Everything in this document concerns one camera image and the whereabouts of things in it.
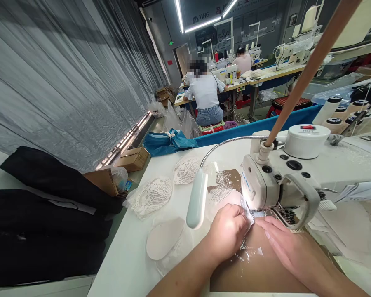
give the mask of gray curtain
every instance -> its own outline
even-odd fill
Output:
[[[0,0],[0,151],[93,170],[165,84],[133,1]]]

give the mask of dark hair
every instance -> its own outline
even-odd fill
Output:
[[[236,51],[236,55],[244,54],[245,52],[246,52],[246,47],[243,45],[238,48],[238,50]]]
[[[193,60],[190,63],[190,69],[195,75],[202,75],[204,72],[207,72],[207,65],[203,60]]]

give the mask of denim shorts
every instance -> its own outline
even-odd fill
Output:
[[[217,104],[211,108],[198,109],[197,124],[199,126],[214,125],[223,120],[223,110]]]

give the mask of red switch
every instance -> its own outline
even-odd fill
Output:
[[[315,130],[316,128],[312,125],[309,125],[309,126],[301,126],[301,129]]]

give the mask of wooden pole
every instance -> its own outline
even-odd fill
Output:
[[[274,127],[267,141],[265,142],[266,147],[270,147],[272,142],[275,140],[279,131],[283,128],[287,118],[290,116],[294,107],[298,103],[301,95],[305,91],[306,87],[314,77],[316,71],[319,69],[320,65],[323,63],[324,58],[330,52],[337,38],[341,34],[342,30],[345,28],[346,24],[352,17],[353,13],[356,11],[362,0],[341,0],[334,15],[324,30],[323,36],[318,42],[315,50],[310,56],[309,62],[306,64],[304,71],[302,72],[300,79],[298,80],[296,86],[291,92],[286,104],[283,107],[282,112],[279,115]]]

